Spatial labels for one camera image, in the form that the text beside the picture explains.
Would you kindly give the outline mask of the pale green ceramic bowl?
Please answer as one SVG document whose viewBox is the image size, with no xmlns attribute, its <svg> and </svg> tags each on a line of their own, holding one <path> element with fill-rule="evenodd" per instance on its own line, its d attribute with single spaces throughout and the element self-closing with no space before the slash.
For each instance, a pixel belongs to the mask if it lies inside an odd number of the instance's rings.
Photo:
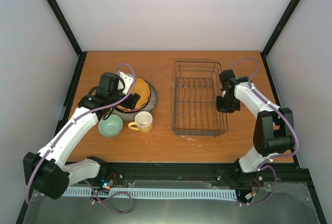
<svg viewBox="0 0 332 224">
<path fill-rule="evenodd" d="M 107 119 L 99 122 L 99 133 L 105 137 L 117 136 L 123 128 L 123 120 L 117 115 L 110 115 Z"/>
</svg>

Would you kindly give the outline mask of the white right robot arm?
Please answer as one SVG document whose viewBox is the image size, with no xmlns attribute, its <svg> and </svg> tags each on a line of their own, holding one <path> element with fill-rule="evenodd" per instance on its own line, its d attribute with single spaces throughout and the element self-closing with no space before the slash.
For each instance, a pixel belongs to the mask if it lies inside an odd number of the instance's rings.
<svg viewBox="0 0 332 224">
<path fill-rule="evenodd" d="M 247 107 L 256 119 L 253 147 L 234 163 L 234 180 L 243 180 L 247 174 L 258 172 L 267 162 L 287 151 L 296 151 L 293 112 L 270 102 L 248 77 L 236 77 L 233 70 L 219 75 L 223 94 L 216 98 L 216 109 L 233 113 Z"/>
</svg>

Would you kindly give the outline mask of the green wire dish rack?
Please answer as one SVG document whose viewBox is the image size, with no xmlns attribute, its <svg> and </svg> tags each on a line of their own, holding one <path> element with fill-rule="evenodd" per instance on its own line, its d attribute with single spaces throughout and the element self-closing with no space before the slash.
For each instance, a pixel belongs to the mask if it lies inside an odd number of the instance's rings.
<svg viewBox="0 0 332 224">
<path fill-rule="evenodd" d="M 227 115 L 217 111 L 221 95 L 217 61 L 175 61 L 171 83 L 171 129 L 176 135 L 219 136 Z"/>
</svg>

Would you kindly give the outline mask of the yellow ceramic mug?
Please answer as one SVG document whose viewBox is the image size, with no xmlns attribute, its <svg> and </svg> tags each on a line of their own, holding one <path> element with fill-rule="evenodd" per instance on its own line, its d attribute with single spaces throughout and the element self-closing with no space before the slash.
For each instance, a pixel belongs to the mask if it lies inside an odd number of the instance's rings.
<svg viewBox="0 0 332 224">
<path fill-rule="evenodd" d="M 128 128 L 143 133 L 148 133 L 153 127 L 153 117 L 151 113 L 147 111 L 139 112 L 133 122 L 128 124 Z"/>
</svg>

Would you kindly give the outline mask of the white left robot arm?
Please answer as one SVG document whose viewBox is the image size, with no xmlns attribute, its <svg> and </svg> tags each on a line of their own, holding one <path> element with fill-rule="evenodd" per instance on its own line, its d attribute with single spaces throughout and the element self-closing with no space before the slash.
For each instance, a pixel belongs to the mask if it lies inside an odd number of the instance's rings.
<svg viewBox="0 0 332 224">
<path fill-rule="evenodd" d="M 66 161 L 85 134 L 130 96 L 135 82 L 134 75 L 121 71 L 102 74 L 98 86 L 80 100 L 57 135 L 37 153 L 28 152 L 23 158 L 27 192 L 34 189 L 56 200 L 69 186 L 85 179 L 97 184 L 107 180 L 107 166 L 102 159 L 90 156 L 69 165 Z"/>
</svg>

